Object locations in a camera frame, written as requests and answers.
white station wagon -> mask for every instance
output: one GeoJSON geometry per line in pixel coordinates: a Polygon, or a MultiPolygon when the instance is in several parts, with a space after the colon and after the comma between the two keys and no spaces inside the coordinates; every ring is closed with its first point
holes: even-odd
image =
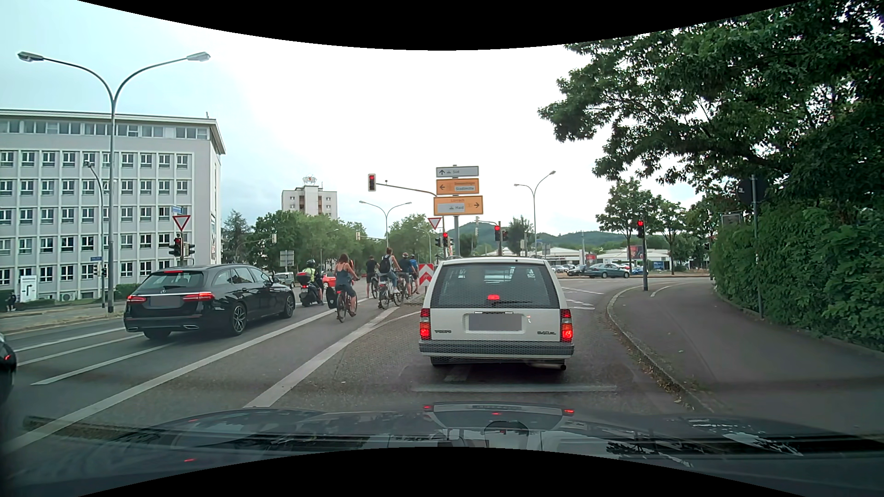
{"type": "Polygon", "coordinates": [[[574,327],[553,268],[527,257],[439,264],[421,309],[421,354],[434,365],[521,362],[565,369],[574,327]]]}

backpack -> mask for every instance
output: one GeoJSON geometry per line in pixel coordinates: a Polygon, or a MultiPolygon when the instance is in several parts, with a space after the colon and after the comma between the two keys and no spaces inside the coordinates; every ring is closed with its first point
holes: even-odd
{"type": "Polygon", "coordinates": [[[391,269],[392,268],[390,267],[390,256],[384,256],[384,258],[381,259],[381,264],[380,264],[381,274],[386,274],[386,273],[390,272],[391,269]]]}

road sign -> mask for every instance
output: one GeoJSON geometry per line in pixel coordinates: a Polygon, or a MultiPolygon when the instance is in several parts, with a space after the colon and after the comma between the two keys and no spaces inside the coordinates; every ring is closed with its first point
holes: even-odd
{"type": "Polygon", "coordinates": [[[468,167],[458,167],[453,165],[451,167],[437,167],[436,168],[436,177],[437,178],[465,178],[468,176],[478,176],[479,175],[479,166],[471,165],[468,167]]]}
{"type": "Polygon", "coordinates": [[[175,219],[175,225],[178,227],[180,231],[184,231],[184,226],[187,226],[187,221],[190,220],[190,214],[185,214],[183,216],[172,216],[172,219],[175,219]]]}
{"type": "Polygon", "coordinates": [[[479,178],[465,180],[436,180],[436,195],[464,195],[479,193],[479,178]]]}
{"type": "Polygon", "coordinates": [[[433,197],[433,214],[436,216],[460,216],[484,214],[481,195],[433,197]]]}

lane marking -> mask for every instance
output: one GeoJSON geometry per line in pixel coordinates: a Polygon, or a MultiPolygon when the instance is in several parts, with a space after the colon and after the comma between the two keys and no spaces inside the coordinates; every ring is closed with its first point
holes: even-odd
{"type": "Polygon", "coordinates": [[[271,338],[278,337],[279,335],[281,335],[283,333],[289,332],[289,331],[291,331],[295,328],[298,328],[300,326],[304,326],[307,323],[312,323],[313,321],[316,321],[317,319],[319,319],[321,317],[325,317],[330,314],[333,314],[334,312],[335,312],[335,310],[327,310],[327,311],[317,314],[313,317],[308,317],[307,319],[304,319],[303,321],[299,321],[297,323],[286,326],[284,328],[280,328],[275,332],[270,332],[270,333],[267,333],[267,334],[262,335],[260,337],[255,337],[252,340],[249,340],[245,343],[241,343],[240,345],[230,347],[227,350],[222,350],[221,352],[218,352],[215,355],[206,357],[206,358],[201,359],[195,363],[190,363],[187,366],[178,368],[175,371],[167,372],[162,376],[158,376],[156,378],[145,381],[144,383],[141,383],[140,385],[136,385],[136,386],[133,386],[132,388],[128,388],[128,389],[120,392],[119,394],[114,394],[114,395],[112,395],[102,401],[98,401],[98,402],[96,402],[92,405],[89,405],[83,409],[76,410],[76,411],[72,412],[71,414],[62,416],[59,419],[56,419],[55,421],[51,421],[51,422],[44,424],[43,426],[41,426],[35,430],[32,430],[27,433],[23,433],[23,434],[19,435],[18,437],[14,438],[12,440],[9,440],[6,444],[4,444],[3,451],[5,454],[10,454],[12,452],[15,452],[16,450],[18,450],[22,447],[26,447],[26,446],[36,442],[37,440],[42,440],[42,439],[50,436],[51,434],[58,432],[59,430],[63,430],[64,428],[70,426],[71,424],[77,423],[77,422],[82,421],[83,419],[85,419],[87,417],[93,416],[93,415],[95,415],[105,409],[111,408],[111,407],[121,403],[122,401],[126,401],[128,399],[131,399],[135,395],[143,394],[144,392],[147,392],[148,390],[150,390],[151,388],[154,388],[155,386],[160,386],[167,381],[171,381],[175,378],[178,378],[180,376],[188,374],[190,371],[197,370],[197,369],[205,366],[206,364],[211,364],[211,363],[214,363],[215,361],[219,361],[221,359],[224,359],[227,356],[232,356],[233,354],[237,354],[237,353],[241,352],[242,350],[245,350],[246,348],[257,345],[263,341],[270,340],[271,338]]]}
{"type": "Polygon", "coordinates": [[[40,381],[36,381],[31,385],[48,385],[50,383],[55,383],[57,381],[61,381],[65,378],[70,378],[71,376],[77,376],[78,374],[83,374],[84,372],[90,372],[97,370],[98,368],[103,368],[104,366],[108,366],[114,363],[119,363],[120,361],[125,361],[126,359],[131,359],[133,357],[142,356],[147,354],[148,352],[153,352],[154,350],[159,350],[160,348],[166,348],[172,345],[171,343],[166,343],[157,347],[146,348],[144,350],[139,350],[138,352],[133,352],[132,354],[126,354],[125,356],[116,357],[114,359],[110,359],[108,361],[104,361],[98,364],[92,364],[91,366],[86,366],[85,368],[79,368],[76,371],[67,372],[65,374],[60,374],[58,376],[53,376],[52,378],[42,379],[40,381]]]}
{"type": "MultiPolygon", "coordinates": [[[[254,400],[243,406],[243,409],[269,408],[279,399],[281,399],[283,395],[288,394],[289,391],[298,386],[298,384],[301,383],[306,377],[313,374],[313,371],[319,369],[319,366],[322,366],[326,361],[334,357],[335,354],[343,350],[344,347],[350,345],[356,339],[362,337],[375,328],[378,328],[381,325],[385,325],[386,323],[381,323],[383,319],[387,316],[390,316],[397,309],[398,308],[393,308],[381,312],[365,325],[356,328],[346,337],[332,343],[328,348],[313,356],[306,363],[302,364],[298,369],[290,372],[288,375],[286,375],[285,378],[282,378],[280,381],[278,381],[276,385],[271,386],[267,390],[264,390],[260,395],[255,397],[254,400]]],[[[414,314],[418,314],[419,312],[420,310],[412,312],[411,314],[407,314],[405,316],[399,316],[396,319],[391,319],[388,322],[402,319],[403,317],[412,316],[414,314]]]]}
{"type": "Polygon", "coordinates": [[[45,361],[46,359],[54,359],[54,358],[59,357],[59,356],[67,356],[68,354],[73,354],[74,352],[80,352],[80,351],[82,351],[82,350],[86,350],[86,349],[89,349],[89,348],[101,347],[102,345],[108,345],[108,344],[110,344],[110,343],[116,343],[116,342],[118,342],[118,341],[131,340],[131,339],[133,339],[133,338],[140,338],[140,335],[132,335],[132,336],[128,336],[128,337],[118,338],[118,339],[116,339],[116,340],[103,341],[103,342],[101,342],[101,343],[96,343],[96,344],[93,344],[93,345],[86,345],[85,347],[74,348],[74,349],[71,349],[71,350],[66,350],[65,352],[59,352],[59,353],[57,353],[57,354],[51,354],[51,355],[49,355],[49,356],[37,357],[36,359],[31,359],[31,360],[29,360],[29,361],[23,361],[23,362],[21,362],[21,363],[19,363],[19,366],[24,366],[25,364],[30,364],[30,363],[39,363],[40,361],[45,361]]]}
{"type": "Polygon", "coordinates": [[[81,338],[95,337],[98,335],[104,335],[106,333],[121,332],[123,330],[125,330],[125,328],[113,328],[110,330],[104,330],[103,332],[86,333],[85,335],[77,335],[75,337],[68,337],[68,338],[63,338],[63,339],[53,340],[53,341],[44,341],[43,343],[38,343],[36,345],[28,345],[27,347],[21,347],[21,348],[16,347],[15,352],[18,354],[18,352],[24,352],[25,350],[31,350],[33,348],[48,347],[49,345],[56,345],[58,343],[65,343],[66,341],[73,341],[73,340],[79,340],[81,338]]]}

white office building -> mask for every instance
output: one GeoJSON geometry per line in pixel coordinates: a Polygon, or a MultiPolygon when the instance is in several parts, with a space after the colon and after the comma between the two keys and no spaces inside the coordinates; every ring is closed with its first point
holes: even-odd
{"type": "MultiPolygon", "coordinates": [[[[101,296],[95,269],[107,260],[110,128],[105,113],[0,110],[0,290],[19,293],[19,277],[35,276],[38,298],[101,296]]],[[[225,148],[216,120],[117,115],[116,131],[117,243],[108,268],[116,283],[178,265],[168,247],[174,210],[191,216],[189,263],[220,263],[225,148]]]]}
{"type": "Polygon", "coordinates": [[[325,214],[338,218],[338,192],[316,185],[316,178],[304,178],[304,186],[282,191],[282,210],[300,210],[309,216],[325,214]]]}

